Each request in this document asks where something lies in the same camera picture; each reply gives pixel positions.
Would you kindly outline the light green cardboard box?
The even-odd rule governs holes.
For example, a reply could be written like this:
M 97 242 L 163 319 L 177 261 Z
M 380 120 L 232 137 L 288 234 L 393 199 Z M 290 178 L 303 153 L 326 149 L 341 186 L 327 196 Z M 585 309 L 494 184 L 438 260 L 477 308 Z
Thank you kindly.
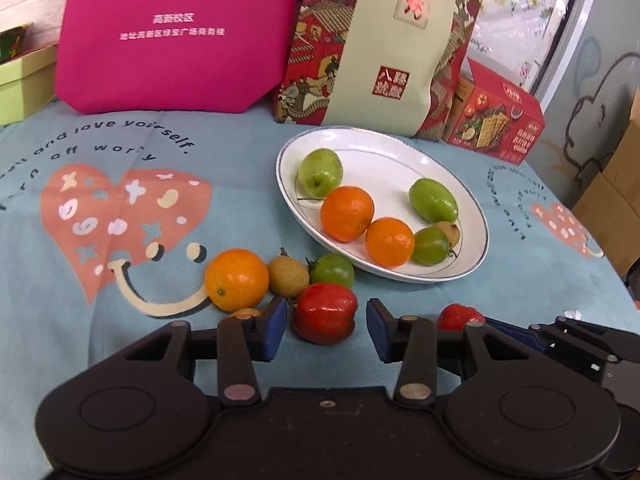
M 57 44 L 29 50 L 1 65 L 0 125 L 29 118 L 54 98 Z

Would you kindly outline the orange tangerine front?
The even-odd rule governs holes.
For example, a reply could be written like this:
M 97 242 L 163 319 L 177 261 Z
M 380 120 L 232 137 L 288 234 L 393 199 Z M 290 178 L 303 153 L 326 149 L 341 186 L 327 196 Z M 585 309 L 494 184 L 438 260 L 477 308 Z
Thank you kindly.
M 209 261 L 204 285 L 215 307 L 233 313 L 260 304 L 269 289 L 269 272 L 254 252 L 233 248 Z

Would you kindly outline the green tomato back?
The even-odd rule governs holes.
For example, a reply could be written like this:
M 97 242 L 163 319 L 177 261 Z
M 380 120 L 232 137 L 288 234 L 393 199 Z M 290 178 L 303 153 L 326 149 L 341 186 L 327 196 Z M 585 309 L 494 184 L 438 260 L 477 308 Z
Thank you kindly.
M 352 288 L 355 270 L 352 264 L 341 255 L 326 254 L 308 263 L 312 284 L 332 283 Z

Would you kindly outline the orange tangerine back left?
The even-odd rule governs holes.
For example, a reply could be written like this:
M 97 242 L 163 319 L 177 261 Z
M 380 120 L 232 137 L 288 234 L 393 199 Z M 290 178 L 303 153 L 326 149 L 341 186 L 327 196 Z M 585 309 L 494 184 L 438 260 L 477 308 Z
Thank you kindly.
M 384 217 L 370 224 L 364 236 L 364 244 L 374 263 L 393 269 L 409 261 L 416 240 L 405 222 Z

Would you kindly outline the brown cardboard boxes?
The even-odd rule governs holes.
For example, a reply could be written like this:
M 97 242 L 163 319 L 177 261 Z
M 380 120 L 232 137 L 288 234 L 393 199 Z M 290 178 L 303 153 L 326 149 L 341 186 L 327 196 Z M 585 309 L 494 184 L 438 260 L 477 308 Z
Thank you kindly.
M 639 90 L 620 143 L 573 208 L 619 276 L 639 262 Z

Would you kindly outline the green patterned small box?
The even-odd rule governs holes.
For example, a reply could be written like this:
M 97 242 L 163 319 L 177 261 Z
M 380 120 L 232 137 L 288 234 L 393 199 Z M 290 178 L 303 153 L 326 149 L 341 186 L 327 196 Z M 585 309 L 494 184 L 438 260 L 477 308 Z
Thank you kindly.
M 17 58 L 24 51 L 29 24 L 15 26 L 0 32 L 0 63 Z

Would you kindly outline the white ceramic plate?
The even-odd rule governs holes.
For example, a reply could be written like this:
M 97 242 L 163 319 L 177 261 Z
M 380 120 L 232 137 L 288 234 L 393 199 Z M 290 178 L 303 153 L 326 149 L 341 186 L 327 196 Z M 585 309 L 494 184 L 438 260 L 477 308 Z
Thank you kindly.
M 452 253 L 436 266 L 409 261 L 396 269 L 387 269 L 371 260 L 363 238 L 350 243 L 332 240 L 321 226 L 321 203 L 307 197 L 297 181 L 304 157 L 316 148 L 329 148 L 337 154 L 344 168 L 344 185 L 359 186 L 370 194 L 375 218 L 394 217 L 415 231 L 424 228 L 426 222 L 410 206 L 410 186 L 420 177 L 445 185 L 459 206 L 460 240 Z M 286 206 L 314 240 L 330 252 L 343 255 L 356 268 L 381 278 L 421 284 L 454 281 L 477 270 L 488 254 L 488 223 L 476 197 L 437 158 L 405 140 L 357 128 L 308 130 L 280 149 L 276 179 Z

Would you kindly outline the red wax apple right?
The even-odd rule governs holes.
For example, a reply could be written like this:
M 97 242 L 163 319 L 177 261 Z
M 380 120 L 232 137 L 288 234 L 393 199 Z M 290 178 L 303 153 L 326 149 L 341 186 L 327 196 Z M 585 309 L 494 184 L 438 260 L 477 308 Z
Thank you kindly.
M 485 323 L 485 317 L 473 307 L 463 304 L 450 304 L 438 316 L 436 326 L 439 330 L 461 332 L 471 322 Z

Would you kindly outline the red beige liquor gift bag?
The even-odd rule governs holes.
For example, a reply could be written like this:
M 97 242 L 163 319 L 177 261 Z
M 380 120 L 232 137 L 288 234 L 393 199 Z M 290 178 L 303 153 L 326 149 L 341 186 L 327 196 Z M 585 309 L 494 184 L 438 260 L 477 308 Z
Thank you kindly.
M 277 122 L 438 141 L 483 0 L 302 0 Z

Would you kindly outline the red cracker box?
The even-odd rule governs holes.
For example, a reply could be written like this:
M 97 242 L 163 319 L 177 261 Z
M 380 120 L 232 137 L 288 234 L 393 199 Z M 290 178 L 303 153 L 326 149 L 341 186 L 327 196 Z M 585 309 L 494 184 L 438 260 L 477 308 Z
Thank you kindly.
M 490 68 L 470 62 L 458 81 L 442 140 L 519 165 L 544 131 L 539 102 Z

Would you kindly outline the white floral plastic bag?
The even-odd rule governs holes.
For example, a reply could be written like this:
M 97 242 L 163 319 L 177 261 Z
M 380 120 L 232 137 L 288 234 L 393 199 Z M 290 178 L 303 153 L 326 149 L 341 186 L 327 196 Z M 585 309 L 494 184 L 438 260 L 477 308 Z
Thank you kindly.
M 570 0 L 483 0 L 468 58 L 532 91 Z

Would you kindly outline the green tomato front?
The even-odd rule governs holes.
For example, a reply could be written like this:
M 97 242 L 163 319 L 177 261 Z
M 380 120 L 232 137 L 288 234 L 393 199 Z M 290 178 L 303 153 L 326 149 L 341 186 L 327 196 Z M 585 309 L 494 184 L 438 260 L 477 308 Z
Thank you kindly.
M 414 234 L 412 260 L 424 266 L 437 266 L 449 256 L 449 240 L 440 229 L 430 226 Z

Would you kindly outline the brown longan back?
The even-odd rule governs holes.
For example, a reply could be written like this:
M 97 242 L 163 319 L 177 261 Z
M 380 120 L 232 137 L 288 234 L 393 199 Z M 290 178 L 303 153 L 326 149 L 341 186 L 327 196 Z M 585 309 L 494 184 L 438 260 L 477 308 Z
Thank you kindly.
M 455 223 L 439 221 L 433 223 L 432 227 L 442 231 L 446 235 L 450 248 L 455 248 L 457 244 L 459 244 L 461 231 Z

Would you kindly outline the oblong green mango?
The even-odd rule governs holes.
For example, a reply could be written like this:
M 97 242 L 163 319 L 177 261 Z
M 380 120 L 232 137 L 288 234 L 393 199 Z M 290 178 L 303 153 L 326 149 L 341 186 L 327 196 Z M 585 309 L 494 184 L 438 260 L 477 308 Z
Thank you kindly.
M 454 223 L 459 217 L 458 203 L 445 185 L 421 178 L 409 188 L 409 202 L 414 211 L 426 222 Z

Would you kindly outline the magenta tote bag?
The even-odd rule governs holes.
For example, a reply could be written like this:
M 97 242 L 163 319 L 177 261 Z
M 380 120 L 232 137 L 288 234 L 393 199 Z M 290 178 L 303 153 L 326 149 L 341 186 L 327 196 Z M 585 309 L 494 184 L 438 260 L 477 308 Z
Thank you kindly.
M 297 0 L 67 0 L 55 94 L 82 114 L 242 113 L 280 84 Z

